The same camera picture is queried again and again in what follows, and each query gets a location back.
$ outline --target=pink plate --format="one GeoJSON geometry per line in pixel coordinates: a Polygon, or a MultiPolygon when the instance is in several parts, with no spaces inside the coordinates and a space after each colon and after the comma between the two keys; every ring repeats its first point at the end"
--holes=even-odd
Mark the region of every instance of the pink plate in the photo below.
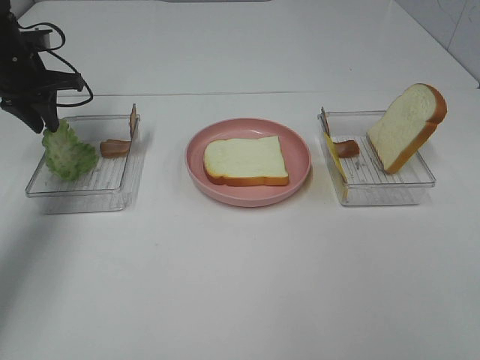
{"type": "Polygon", "coordinates": [[[185,157],[188,172],[203,193],[222,203],[244,207],[266,206],[285,200],[303,185],[311,168],[310,151],[305,141],[288,127],[261,118],[233,118],[206,127],[192,138],[185,157]],[[280,139],[289,173],[288,185],[236,187],[212,184],[207,179],[203,169],[203,153],[211,141],[233,137],[258,139],[274,135],[280,139]]]}

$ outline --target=black cable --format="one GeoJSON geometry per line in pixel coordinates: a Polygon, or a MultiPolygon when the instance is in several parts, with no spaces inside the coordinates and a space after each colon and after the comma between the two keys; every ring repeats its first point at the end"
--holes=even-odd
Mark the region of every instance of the black cable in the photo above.
{"type": "MultiPolygon", "coordinates": [[[[49,53],[51,56],[56,57],[58,60],[60,60],[64,64],[66,64],[75,74],[80,74],[77,71],[77,69],[70,62],[68,62],[67,60],[62,58],[60,55],[55,54],[50,49],[45,49],[45,51],[47,53],[49,53]]],[[[57,103],[56,106],[57,107],[80,107],[80,106],[85,105],[85,104],[89,103],[90,101],[92,101],[93,100],[93,91],[90,89],[89,84],[87,84],[87,82],[85,80],[83,80],[83,83],[85,84],[85,87],[86,87],[86,89],[88,91],[88,94],[89,94],[89,98],[87,100],[80,101],[79,103],[57,103]]]]}
{"type": "MultiPolygon", "coordinates": [[[[65,41],[67,40],[64,32],[57,25],[53,25],[51,22],[39,22],[38,24],[34,24],[34,25],[24,27],[24,26],[21,26],[18,23],[18,21],[16,22],[16,25],[19,27],[19,29],[22,29],[22,30],[29,30],[29,29],[33,29],[36,26],[42,26],[42,25],[43,26],[49,26],[50,28],[54,29],[58,33],[58,35],[60,35],[61,44],[58,45],[57,47],[51,47],[51,48],[36,46],[36,50],[37,51],[46,51],[51,56],[57,58],[58,60],[60,60],[64,64],[66,64],[75,74],[80,74],[78,72],[78,70],[70,62],[68,62],[67,60],[62,58],[60,55],[55,54],[53,52],[53,50],[58,50],[61,47],[63,47],[65,45],[65,41]]],[[[85,84],[85,87],[86,87],[86,89],[88,91],[88,95],[89,95],[87,100],[80,101],[79,103],[57,103],[56,106],[57,107],[80,107],[80,106],[85,105],[85,104],[89,103],[90,101],[92,101],[93,100],[93,91],[90,88],[89,84],[84,79],[83,79],[83,83],[85,84]]]]}
{"type": "Polygon", "coordinates": [[[26,26],[26,27],[21,26],[18,23],[18,21],[16,22],[16,26],[18,26],[18,28],[22,29],[22,30],[33,29],[35,26],[40,26],[40,25],[49,26],[50,28],[54,29],[58,33],[58,35],[60,35],[60,38],[61,38],[61,44],[58,45],[57,47],[50,47],[48,49],[45,48],[45,47],[43,47],[43,48],[41,47],[40,51],[58,50],[65,45],[65,41],[67,40],[67,38],[65,37],[64,32],[57,25],[53,25],[51,22],[39,22],[38,24],[34,24],[34,25],[26,26]]]}

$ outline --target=toy bread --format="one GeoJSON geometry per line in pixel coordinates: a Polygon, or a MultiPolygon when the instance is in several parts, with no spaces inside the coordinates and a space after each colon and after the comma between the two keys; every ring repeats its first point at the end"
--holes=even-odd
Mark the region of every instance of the toy bread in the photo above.
{"type": "Polygon", "coordinates": [[[217,185],[289,183],[278,136],[212,141],[205,149],[203,166],[210,182],[217,185]]]}
{"type": "Polygon", "coordinates": [[[432,86],[411,85],[367,132],[386,173],[396,173],[437,129],[447,113],[443,96],[432,86]]]}

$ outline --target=plate rim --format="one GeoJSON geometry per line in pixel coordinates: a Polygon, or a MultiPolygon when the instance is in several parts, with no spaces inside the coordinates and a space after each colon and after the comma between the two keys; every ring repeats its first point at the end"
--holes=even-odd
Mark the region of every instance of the plate rim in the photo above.
{"type": "Polygon", "coordinates": [[[291,195],[293,195],[304,183],[305,183],[305,179],[308,177],[308,174],[310,173],[311,171],[311,167],[312,167],[312,160],[311,160],[311,152],[310,152],[310,149],[308,148],[308,145],[307,143],[305,142],[305,140],[303,139],[303,137],[301,137],[296,131],[294,131],[293,129],[291,129],[290,127],[284,125],[284,124],[281,124],[279,122],[276,122],[276,121],[272,121],[272,120],[269,120],[267,118],[256,118],[256,117],[236,117],[236,118],[227,118],[227,119],[224,119],[224,120],[220,120],[220,121],[216,121],[210,125],[207,125],[205,127],[203,127],[202,129],[198,130],[191,138],[190,140],[188,141],[187,143],[187,146],[185,147],[185,150],[184,150],[184,162],[185,162],[185,166],[187,167],[187,171],[190,175],[190,177],[192,179],[195,179],[194,183],[197,187],[200,187],[202,192],[206,195],[208,195],[208,197],[212,198],[213,200],[215,201],[218,201],[220,203],[224,203],[224,204],[228,204],[228,205],[233,205],[233,206],[239,206],[239,207],[261,207],[261,206],[268,206],[268,205],[273,205],[275,203],[279,203],[283,200],[285,200],[287,197],[290,197],[291,195]],[[207,185],[203,184],[203,182],[194,174],[193,170],[191,169],[189,163],[188,163],[188,152],[189,150],[191,149],[191,144],[192,142],[203,132],[203,131],[207,131],[209,128],[213,128],[215,126],[218,126],[218,125],[222,125],[224,123],[227,123],[227,122],[237,122],[239,120],[254,120],[254,121],[258,121],[258,122],[265,122],[265,123],[269,123],[269,124],[272,124],[274,126],[278,126],[280,128],[283,128],[287,131],[289,131],[290,133],[294,134],[294,136],[300,140],[301,144],[303,145],[304,149],[306,150],[307,152],[307,163],[308,163],[308,166],[307,166],[307,169],[305,170],[304,174],[302,174],[300,180],[298,181],[297,184],[295,184],[295,186],[293,186],[292,188],[290,188],[289,190],[286,190],[284,191],[283,193],[279,193],[279,194],[276,194],[274,196],[263,196],[263,197],[257,197],[255,199],[246,199],[244,197],[238,197],[238,196],[233,196],[233,195],[226,195],[225,193],[221,192],[221,191],[218,191],[218,190],[215,190],[214,188],[211,188],[211,187],[208,187],[207,185]],[[252,205],[252,206],[248,206],[248,205],[237,205],[237,204],[232,204],[230,202],[225,202],[225,201],[222,201],[220,199],[215,199],[213,198],[209,193],[206,193],[205,191],[208,191],[209,193],[214,193],[214,194],[217,194],[218,196],[220,197],[226,197],[228,199],[231,199],[231,200],[237,200],[237,201],[240,201],[240,202],[246,202],[246,203],[249,203],[249,202],[260,202],[260,201],[268,201],[268,200],[273,200],[272,202],[268,202],[264,205],[252,205]]]}

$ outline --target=robotic arm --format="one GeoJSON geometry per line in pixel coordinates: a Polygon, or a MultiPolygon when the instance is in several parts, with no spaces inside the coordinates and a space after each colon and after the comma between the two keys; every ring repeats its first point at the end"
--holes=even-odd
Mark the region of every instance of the robotic arm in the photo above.
{"type": "Polygon", "coordinates": [[[23,28],[10,12],[10,0],[0,0],[0,107],[13,114],[35,133],[39,134],[45,126],[51,131],[59,127],[57,107],[75,107],[92,100],[92,90],[82,75],[67,61],[56,55],[65,43],[63,32],[49,23],[41,23],[23,28]],[[48,47],[48,37],[52,30],[20,31],[34,26],[47,25],[61,36],[61,45],[48,47]],[[68,65],[73,73],[47,70],[40,52],[47,52],[68,65]],[[86,87],[90,98],[75,104],[57,103],[57,91],[86,87]]]}

